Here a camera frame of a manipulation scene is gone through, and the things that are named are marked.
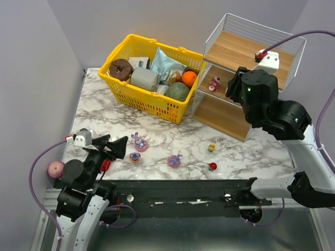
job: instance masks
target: wall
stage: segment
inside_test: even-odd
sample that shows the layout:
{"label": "wall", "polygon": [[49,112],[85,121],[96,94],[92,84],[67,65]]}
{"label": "wall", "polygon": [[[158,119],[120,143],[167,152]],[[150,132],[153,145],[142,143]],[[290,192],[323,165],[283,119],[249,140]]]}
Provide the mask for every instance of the wall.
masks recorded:
{"label": "wall", "polygon": [[290,32],[308,0],[47,0],[84,67],[100,67],[136,33],[203,53],[225,13]]}
{"label": "wall", "polygon": [[[335,1],[309,0],[292,33],[324,29],[335,32]],[[314,123],[330,93],[335,88],[335,38],[328,35],[306,35],[307,44],[298,74],[283,93],[285,99],[302,103]],[[320,128],[321,141],[335,160],[335,100],[330,105]],[[335,212],[319,209],[332,250],[335,250]]]}
{"label": "wall", "polygon": [[[31,163],[68,134],[83,70],[45,0],[2,1],[0,8],[0,243],[27,251],[40,213],[28,186]],[[43,157],[33,174],[40,199],[49,186]]]}

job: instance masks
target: brown donut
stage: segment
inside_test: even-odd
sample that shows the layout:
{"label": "brown donut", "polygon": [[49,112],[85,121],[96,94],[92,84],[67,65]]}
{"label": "brown donut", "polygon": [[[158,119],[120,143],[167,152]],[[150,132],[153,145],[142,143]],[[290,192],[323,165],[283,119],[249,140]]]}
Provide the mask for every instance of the brown donut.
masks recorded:
{"label": "brown donut", "polygon": [[114,60],[109,67],[109,73],[112,77],[121,81],[127,81],[132,74],[133,68],[125,59]]}

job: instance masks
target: gray floor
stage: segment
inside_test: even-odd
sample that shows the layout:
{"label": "gray floor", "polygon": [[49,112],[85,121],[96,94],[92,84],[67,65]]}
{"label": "gray floor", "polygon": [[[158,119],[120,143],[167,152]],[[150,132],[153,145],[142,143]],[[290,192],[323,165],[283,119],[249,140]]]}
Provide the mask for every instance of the gray floor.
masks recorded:
{"label": "gray floor", "polygon": [[[279,209],[265,209],[262,222]],[[124,224],[128,219],[120,219]],[[51,249],[55,228],[50,224],[43,249]],[[288,208],[270,227],[253,227],[239,218],[138,219],[126,229],[97,226],[88,251],[176,250],[322,250],[309,209]]]}

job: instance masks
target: basket rim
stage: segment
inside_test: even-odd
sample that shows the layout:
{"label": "basket rim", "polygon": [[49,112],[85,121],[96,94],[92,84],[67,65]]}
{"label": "basket rim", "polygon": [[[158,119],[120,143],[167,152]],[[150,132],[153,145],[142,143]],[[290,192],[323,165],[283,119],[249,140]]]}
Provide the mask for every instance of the basket rim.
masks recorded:
{"label": "basket rim", "polygon": [[139,35],[136,35],[136,34],[129,34],[125,37],[125,39],[123,40],[122,43],[118,44],[114,49],[113,51],[110,53],[110,55],[107,57],[105,63],[101,66],[101,68],[99,69],[98,71],[98,75],[100,78],[104,79],[104,80],[109,80],[109,81],[113,81],[113,82],[117,82],[119,85],[122,85],[124,87],[127,87],[127,88],[130,88],[130,89],[133,89],[135,91],[140,91],[146,95],[149,95],[149,96],[153,96],[153,97],[159,97],[161,99],[163,99],[164,101],[167,101],[169,103],[172,103],[172,104],[176,104],[176,105],[180,105],[180,106],[185,106],[189,103],[189,100],[191,99],[194,91],[196,90],[197,88],[197,85],[198,85],[198,81],[199,81],[199,74],[197,76],[197,79],[196,81],[194,82],[191,90],[189,91],[188,95],[187,95],[187,98],[185,99],[185,101],[181,102],[181,101],[178,101],[176,99],[172,99],[172,98],[169,98],[169,97],[166,97],[164,95],[161,95],[161,94],[157,94],[156,92],[149,92],[147,90],[144,90],[142,88],[139,88],[139,87],[136,87],[136,86],[133,86],[131,84],[128,84],[127,82],[125,81],[120,81],[118,80],[117,78],[114,78],[114,77],[111,77],[111,76],[108,76],[106,74],[106,72],[108,71],[108,68],[109,68],[109,65],[110,65],[110,62],[111,60],[114,59],[114,56],[115,54],[117,54],[122,46],[128,41],[130,40],[131,38],[140,38],[140,39],[144,39],[144,40],[147,40],[149,42],[152,42],[154,44],[156,44],[157,46],[159,47],[162,47],[162,48],[170,48],[170,49],[173,49],[175,51],[182,51],[182,52],[186,52],[186,53],[189,53],[189,54],[192,54],[194,56],[197,56],[199,57],[199,59],[201,59],[202,61],[202,65],[201,65],[201,69],[205,66],[206,63],[204,63],[203,61],[203,55],[200,54],[200,53],[197,53],[197,52],[194,52],[194,51],[190,51],[184,47],[179,47],[179,48],[176,48],[176,47],[172,47],[170,45],[166,45],[166,44],[163,44],[163,43],[159,43],[157,42],[156,39],[150,39],[150,38],[146,38],[146,37],[143,37],[143,36],[139,36]]}

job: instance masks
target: white marble surface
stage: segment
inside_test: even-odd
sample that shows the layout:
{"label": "white marble surface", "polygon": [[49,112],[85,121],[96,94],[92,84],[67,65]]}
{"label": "white marble surface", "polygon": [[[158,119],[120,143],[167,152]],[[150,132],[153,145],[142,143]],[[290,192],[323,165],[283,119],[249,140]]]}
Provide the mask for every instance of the white marble surface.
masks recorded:
{"label": "white marble surface", "polygon": [[[115,140],[128,136],[125,159],[116,160],[106,172],[105,179],[248,179],[250,177],[284,177],[294,172],[287,149],[259,129],[253,130],[242,143],[219,131],[193,121],[188,113],[181,124],[174,124],[138,109],[119,103],[98,69],[88,69],[72,133],[81,128],[92,128],[98,134],[110,134]],[[131,134],[139,132],[149,143],[138,163],[129,154],[136,152]],[[209,153],[210,144],[216,144]],[[181,165],[168,166],[167,157],[182,154]],[[86,152],[69,145],[64,161],[85,160]],[[207,163],[218,168],[208,170]]]}

